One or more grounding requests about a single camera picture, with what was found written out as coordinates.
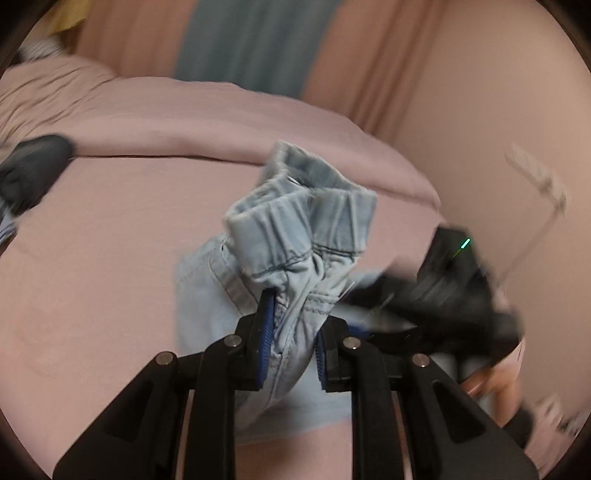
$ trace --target pink blanket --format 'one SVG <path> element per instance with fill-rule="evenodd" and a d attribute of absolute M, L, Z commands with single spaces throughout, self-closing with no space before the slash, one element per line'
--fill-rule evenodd
<path fill-rule="evenodd" d="M 418 267 L 441 222 L 435 191 L 395 150 L 336 114 L 232 85 L 116 79 L 76 57 L 9 70 L 0 140 L 46 132 L 87 157 L 0 257 L 0 406 L 48 473 L 143 365 L 177 350 L 174 266 L 222 230 L 276 140 L 383 191 L 362 268 Z M 350 425 L 327 427 L 240 447 L 238 478 L 345 480 L 350 454 Z"/>
<path fill-rule="evenodd" d="M 432 185 L 400 153 L 345 117 L 229 83 L 119 79 L 90 60 L 64 56 L 9 69 L 0 103 L 0 142 L 59 133 L 88 157 L 262 164 L 274 143 L 286 140 L 357 183 L 439 206 Z"/>

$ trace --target blue curtain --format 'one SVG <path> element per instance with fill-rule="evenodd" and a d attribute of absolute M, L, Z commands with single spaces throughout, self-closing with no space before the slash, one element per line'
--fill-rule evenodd
<path fill-rule="evenodd" d="M 200 0 L 175 77 L 300 96 L 341 0 Z"/>

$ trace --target white cable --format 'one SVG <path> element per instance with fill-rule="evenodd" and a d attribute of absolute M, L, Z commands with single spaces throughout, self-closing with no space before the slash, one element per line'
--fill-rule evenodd
<path fill-rule="evenodd" d="M 550 232 L 554 223 L 561 215 L 562 211 L 559 207 L 555 208 L 552 212 L 552 215 L 548 220 L 544 222 L 544 225 L 540 228 L 540 230 L 534 235 L 534 237 L 526 244 L 525 247 L 518 253 L 509 265 L 501 272 L 501 275 L 498 277 L 498 283 L 502 285 L 505 280 L 508 278 L 511 271 L 520 265 L 527 258 L 527 256 L 531 253 L 531 251 L 544 239 L 544 237 Z"/>

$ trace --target bed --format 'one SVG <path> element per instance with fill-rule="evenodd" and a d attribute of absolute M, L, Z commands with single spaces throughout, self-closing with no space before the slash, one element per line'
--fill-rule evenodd
<path fill-rule="evenodd" d="M 418 268 L 439 199 L 394 149 L 350 120 L 228 83 L 117 77 L 79 56 L 0 81 L 0 136 L 59 133 L 78 157 L 21 218 L 0 257 L 0 405 L 42 469 L 159 351 L 180 351 L 174 269 L 223 231 L 277 140 L 379 194 L 359 268 Z M 238 478 L 348 478 L 350 424 L 237 450 Z"/>

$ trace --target yellow fabric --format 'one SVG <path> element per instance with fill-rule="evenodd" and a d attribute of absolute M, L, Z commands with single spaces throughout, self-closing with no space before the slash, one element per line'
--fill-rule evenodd
<path fill-rule="evenodd" d="M 48 35 L 69 30 L 88 16 L 92 0 L 60 0 L 51 16 Z"/>

